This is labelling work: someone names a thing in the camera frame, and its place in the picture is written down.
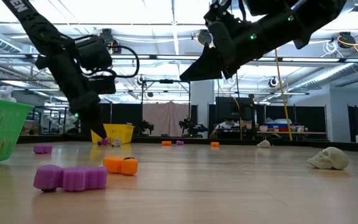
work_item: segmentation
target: white skull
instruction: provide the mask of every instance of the white skull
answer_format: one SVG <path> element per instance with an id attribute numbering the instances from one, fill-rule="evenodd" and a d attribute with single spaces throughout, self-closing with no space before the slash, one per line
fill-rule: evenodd
<path id="1" fill-rule="evenodd" d="M 270 148 L 270 142 L 268 140 L 263 140 L 256 146 L 260 148 Z"/>
<path id="2" fill-rule="evenodd" d="M 121 138 L 115 138 L 114 140 L 112 140 L 111 145 L 113 147 L 120 147 L 122 145 L 122 140 Z"/>
<path id="3" fill-rule="evenodd" d="M 349 159 L 342 150 L 335 147 L 328 147 L 318 152 L 308 162 L 319 169 L 337 169 L 343 170 L 349 165 Z"/>

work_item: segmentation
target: curtain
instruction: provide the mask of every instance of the curtain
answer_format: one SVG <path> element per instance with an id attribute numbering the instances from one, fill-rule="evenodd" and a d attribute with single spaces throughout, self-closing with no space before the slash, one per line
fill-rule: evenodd
<path id="1" fill-rule="evenodd" d="M 143 105 L 143 119 L 154 124 L 151 136 L 161 136 L 161 134 L 172 137 L 181 136 L 179 121 L 183 121 L 188 115 L 188 104 L 176 104 L 171 101 Z"/>

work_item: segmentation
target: white wall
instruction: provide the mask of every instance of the white wall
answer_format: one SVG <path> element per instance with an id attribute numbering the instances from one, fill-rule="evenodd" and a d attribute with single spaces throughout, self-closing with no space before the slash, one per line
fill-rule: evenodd
<path id="1" fill-rule="evenodd" d="M 191 83 L 190 101 L 198 105 L 198 124 L 208 126 L 208 105 L 214 103 L 214 80 L 203 80 Z M 200 133 L 208 138 L 208 132 Z"/>
<path id="2" fill-rule="evenodd" d="M 335 85 L 357 77 L 358 74 L 353 74 L 327 84 L 321 90 L 310 90 L 308 96 L 293 96 L 288 100 L 288 105 L 326 105 L 328 139 L 335 142 L 350 142 L 351 134 L 347 106 L 358 106 L 358 83 L 340 88 L 335 87 Z"/>

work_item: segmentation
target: purple foam toy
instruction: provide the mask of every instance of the purple foam toy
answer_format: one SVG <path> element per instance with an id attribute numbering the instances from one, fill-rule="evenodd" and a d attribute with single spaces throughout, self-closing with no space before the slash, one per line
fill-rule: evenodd
<path id="1" fill-rule="evenodd" d="M 36 154 L 52 153 L 52 146 L 34 146 L 34 153 Z"/>
<path id="2" fill-rule="evenodd" d="M 98 145 L 100 145 L 100 146 L 110 145 L 110 140 L 108 138 L 104 138 L 104 139 L 98 141 Z"/>
<path id="3" fill-rule="evenodd" d="M 44 192 L 62 187 L 66 191 L 81 191 L 106 188 L 107 168 L 74 167 L 62 169 L 55 165 L 45 165 L 37 169 L 34 187 Z"/>

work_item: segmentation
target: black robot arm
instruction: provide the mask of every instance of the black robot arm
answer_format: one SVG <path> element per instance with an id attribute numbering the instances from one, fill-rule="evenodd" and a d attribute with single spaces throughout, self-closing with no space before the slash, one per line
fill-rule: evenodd
<path id="1" fill-rule="evenodd" d="M 28 0 L 2 1 L 17 17 L 29 39 L 41 54 L 35 65 L 39 69 L 50 70 L 68 99 L 71 113 L 78 113 L 83 123 L 100 137 L 105 138 L 106 132 L 100 119 L 101 107 L 98 93 L 114 93 L 114 78 L 117 74 L 109 69 L 112 65 L 112 58 L 103 39 L 97 35 L 72 39 L 60 33 L 53 24 L 37 12 Z M 90 74 L 100 71 L 110 72 L 112 76 L 105 79 L 110 81 L 108 91 L 98 89 L 99 85 L 90 85 L 81 67 L 90 71 Z"/>
<path id="2" fill-rule="evenodd" d="M 184 81 L 231 78 L 241 65 L 294 41 L 297 49 L 309 43 L 312 33 L 340 15 L 346 0 L 245 0 L 257 22 L 242 21 L 216 1 L 204 19 L 214 47 L 205 44 L 201 57 L 186 70 Z"/>

